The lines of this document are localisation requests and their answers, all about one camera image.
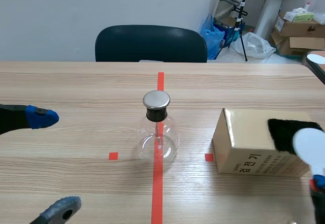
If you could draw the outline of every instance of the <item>chair backrest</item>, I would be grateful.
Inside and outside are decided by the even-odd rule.
[[[207,45],[195,31],[120,25],[104,29],[95,44],[96,61],[207,62]]]

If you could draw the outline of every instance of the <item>black bottle neck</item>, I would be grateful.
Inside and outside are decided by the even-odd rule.
[[[162,110],[150,110],[147,109],[147,118],[153,122],[160,122],[167,118],[167,108]]]

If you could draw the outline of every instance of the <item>black sponge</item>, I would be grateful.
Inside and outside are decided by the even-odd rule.
[[[323,129],[316,122],[294,121],[294,120],[268,120],[269,131],[273,139],[275,148],[278,151],[287,151],[296,154],[293,147],[293,137],[300,129]]]

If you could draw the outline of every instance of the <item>tripod stand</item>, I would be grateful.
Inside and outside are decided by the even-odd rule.
[[[228,2],[228,3],[232,4],[232,5],[234,5],[233,11],[237,11],[239,13],[238,18],[236,20],[235,27],[233,28],[231,34],[228,36],[227,40],[225,41],[225,44],[227,44],[229,39],[231,38],[230,42],[229,42],[229,45],[228,45],[228,48],[230,48],[230,44],[232,43],[232,41],[234,39],[235,32],[239,31],[239,36],[240,36],[240,40],[242,42],[243,51],[244,51],[244,55],[245,55],[245,61],[248,61],[245,46],[244,46],[244,42],[243,42],[243,30],[242,30],[242,26],[243,26],[243,18],[242,18],[242,16],[247,16],[247,12],[244,11],[244,6],[245,6],[246,0],[242,0],[239,4],[237,4],[238,2],[236,0],[222,0],[222,1],[225,1],[225,2]],[[223,48],[224,48],[224,46],[222,46],[221,49],[219,50],[219,52],[217,54],[217,57],[220,54],[220,52],[223,50]]]

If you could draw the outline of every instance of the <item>blue plastic bag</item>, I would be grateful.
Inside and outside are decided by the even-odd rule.
[[[220,43],[224,37],[224,32],[213,26],[213,18],[210,14],[205,20],[200,34],[205,39],[208,47],[208,59],[214,60],[220,50]]]

